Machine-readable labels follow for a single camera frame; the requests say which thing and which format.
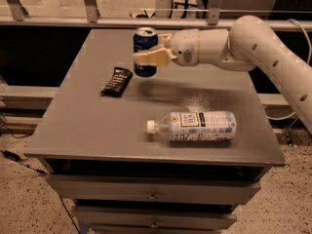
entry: granite floor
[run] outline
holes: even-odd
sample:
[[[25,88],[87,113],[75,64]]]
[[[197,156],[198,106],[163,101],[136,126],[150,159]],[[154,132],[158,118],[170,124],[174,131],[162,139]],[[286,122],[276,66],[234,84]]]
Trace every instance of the granite floor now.
[[[293,146],[276,134],[287,165],[274,168],[261,181],[261,190],[245,206],[235,210],[238,221],[224,234],[312,233],[312,137],[304,129],[292,132]],[[1,150],[23,157],[30,137],[0,136]],[[24,162],[44,169],[34,158]],[[78,233],[58,194],[37,174],[0,156],[0,233]],[[72,203],[65,199],[70,209]],[[82,230],[83,234],[94,233]]]

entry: white cable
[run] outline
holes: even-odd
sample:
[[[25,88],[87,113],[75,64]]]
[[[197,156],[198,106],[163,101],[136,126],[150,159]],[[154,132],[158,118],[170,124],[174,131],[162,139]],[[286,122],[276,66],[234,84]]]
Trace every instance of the white cable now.
[[[308,54],[308,59],[307,59],[307,63],[309,64],[310,63],[310,60],[311,60],[311,54],[312,54],[312,46],[311,46],[311,40],[309,38],[309,35],[308,33],[306,32],[306,30],[304,29],[304,27],[302,27],[302,25],[300,24],[299,21],[295,20],[295,19],[289,19],[289,21],[296,25],[297,27],[301,28],[305,38],[306,38],[306,41],[308,43],[308,46],[309,46],[309,54]],[[269,120],[273,120],[273,121],[282,121],[282,120],[287,120],[289,118],[291,118],[292,116],[294,116],[295,112],[291,113],[290,115],[287,115],[287,116],[284,116],[284,117],[280,117],[280,118],[273,118],[273,117],[269,117],[267,116],[267,118]]]

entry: bottle label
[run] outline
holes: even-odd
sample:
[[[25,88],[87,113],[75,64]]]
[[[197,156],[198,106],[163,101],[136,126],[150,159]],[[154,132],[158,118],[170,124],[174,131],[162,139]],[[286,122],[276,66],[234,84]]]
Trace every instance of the bottle label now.
[[[172,141],[220,140],[233,138],[236,132],[234,114],[228,111],[172,112]]]

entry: cabinet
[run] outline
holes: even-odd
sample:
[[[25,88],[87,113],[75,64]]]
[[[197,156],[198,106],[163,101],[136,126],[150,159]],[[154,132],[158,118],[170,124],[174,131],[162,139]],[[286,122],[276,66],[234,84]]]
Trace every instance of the cabinet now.
[[[248,73],[211,65],[158,67],[121,98],[99,92],[113,68],[132,69],[133,30],[93,29],[25,154],[98,233],[220,233],[233,211],[285,165]],[[146,133],[171,111],[230,110],[231,140],[170,142]]]

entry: gray tabletop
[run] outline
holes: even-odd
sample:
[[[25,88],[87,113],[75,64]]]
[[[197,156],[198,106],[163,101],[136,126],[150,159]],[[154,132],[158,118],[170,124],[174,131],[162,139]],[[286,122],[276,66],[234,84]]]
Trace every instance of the gray tabletop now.
[[[115,66],[133,70],[133,30],[94,29],[25,150],[27,156],[185,164],[280,166],[285,163],[247,72],[203,64],[134,75],[121,98],[101,97]],[[231,140],[170,142],[146,122],[173,111],[230,110]]]

